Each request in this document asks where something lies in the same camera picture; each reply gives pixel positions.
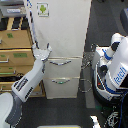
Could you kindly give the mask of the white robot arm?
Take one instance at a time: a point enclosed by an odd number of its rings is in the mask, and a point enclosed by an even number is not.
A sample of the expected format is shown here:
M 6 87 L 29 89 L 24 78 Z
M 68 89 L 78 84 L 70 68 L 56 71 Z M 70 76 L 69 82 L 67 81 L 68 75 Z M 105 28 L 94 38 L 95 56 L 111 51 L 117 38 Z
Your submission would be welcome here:
M 11 86 L 11 92 L 0 94 L 0 128 L 15 128 L 22 115 L 22 104 L 27 101 L 32 91 L 43 79 L 45 62 L 52 48 L 39 49 L 33 44 L 35 57 L 33 68 Z

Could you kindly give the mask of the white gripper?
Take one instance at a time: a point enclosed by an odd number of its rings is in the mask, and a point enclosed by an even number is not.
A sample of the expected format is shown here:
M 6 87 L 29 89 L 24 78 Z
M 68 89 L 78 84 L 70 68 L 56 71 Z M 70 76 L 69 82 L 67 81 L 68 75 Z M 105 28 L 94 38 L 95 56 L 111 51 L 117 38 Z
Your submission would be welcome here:
M 41 60 L 41 61 L 46 61 L 49 57 L 49 53 L 52 52 L 52 47 L 50 46 L 49 43 L 47 43 L 47 50 L 36 49 L 35 43 L 32 45 L 31 48 L 32 48 L 33 53 L 34 53 L 34 57 L 38 60 Z

